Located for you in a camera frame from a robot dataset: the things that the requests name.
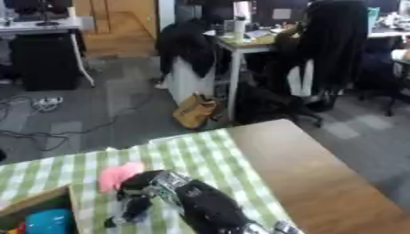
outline computer monitor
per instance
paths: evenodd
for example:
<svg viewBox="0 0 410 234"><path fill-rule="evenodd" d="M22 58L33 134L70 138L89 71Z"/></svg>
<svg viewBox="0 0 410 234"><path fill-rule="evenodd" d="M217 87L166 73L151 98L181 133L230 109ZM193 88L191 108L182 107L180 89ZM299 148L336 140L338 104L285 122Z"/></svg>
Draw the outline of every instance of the computer monitor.
<svg viewBox="0 0 410 234"><path fill-rule="evenodd" d="M303 20L307 7L308 0L257 0L254 22L266 27L295 23Z"/></svg>
<svg viewBox="0 0 410 234"><path fill-rule="evenodd" d="M368 7L380 7L381 14L398 12L400 0L367 0Z"/></svg>
<svg viewBox="0 0 410 234"><path fill-rule="evenodd" d="M5 7L7 8L38 8L40 1L39 0L4 0ZM53 7L62 8L62 7L71 7L72 0L47 0L49 5Z"/></svg>
<svg viewBox="0 0 410 234"><path fill-rule="evenodd" d="M5 0L5 7L14 8L20 14L34 14L39 12L43 22L38 26L56 26L57 22L50 21L49 12L66 11L72 6L72 0Z"/></svg>

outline pink object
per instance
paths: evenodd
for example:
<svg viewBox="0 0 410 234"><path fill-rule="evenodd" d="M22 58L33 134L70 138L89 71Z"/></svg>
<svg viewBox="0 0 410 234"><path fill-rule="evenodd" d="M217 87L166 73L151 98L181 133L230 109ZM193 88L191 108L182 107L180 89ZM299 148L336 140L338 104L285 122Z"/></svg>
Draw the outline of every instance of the pink object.
<svg viewBox="0 0 410 234"><path fill-rule="evenodd" d="M130 162L119 167L107 168L100 175L100 192L108 193L118 190L121 184L140 173L144 172L144 164L140 162Z"/></svg>

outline brown bag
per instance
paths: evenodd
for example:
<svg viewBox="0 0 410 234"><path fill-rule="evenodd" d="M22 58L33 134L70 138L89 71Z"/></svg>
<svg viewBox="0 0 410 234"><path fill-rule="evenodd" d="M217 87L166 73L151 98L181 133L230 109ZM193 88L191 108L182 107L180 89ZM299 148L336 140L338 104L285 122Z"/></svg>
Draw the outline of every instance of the brown bag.
<svg viewBox="0 0 410 234"><path fill-rule="evenodd" d="M184 127L198 129L212 116L217 107L218 103L215 100L207 99L203 94L195 92L180 103L173 116Z"/></svg>

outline white wall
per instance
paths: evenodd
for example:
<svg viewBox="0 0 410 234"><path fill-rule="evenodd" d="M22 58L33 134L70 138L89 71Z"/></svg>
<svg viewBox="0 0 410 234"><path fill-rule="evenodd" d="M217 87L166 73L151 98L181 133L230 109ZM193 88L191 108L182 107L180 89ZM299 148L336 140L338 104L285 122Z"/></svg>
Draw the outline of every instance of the white wall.
<svg viewBox="0 0 410 234"><path fill-rule="evenodd" d="M175 0L158 0L159 30L175 23Z"/></svg>

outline black cabinet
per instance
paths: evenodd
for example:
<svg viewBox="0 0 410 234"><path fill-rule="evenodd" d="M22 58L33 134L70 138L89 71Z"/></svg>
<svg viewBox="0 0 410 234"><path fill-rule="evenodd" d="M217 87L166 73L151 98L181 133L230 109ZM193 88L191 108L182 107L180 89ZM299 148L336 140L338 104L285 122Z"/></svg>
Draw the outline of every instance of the black cabinet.
<svg viewBox="0 0 410 234"><path fill-rule="evenodd" d="M26 90L74 90L80 71L70 34L19 36L11 60Z"/></svg>

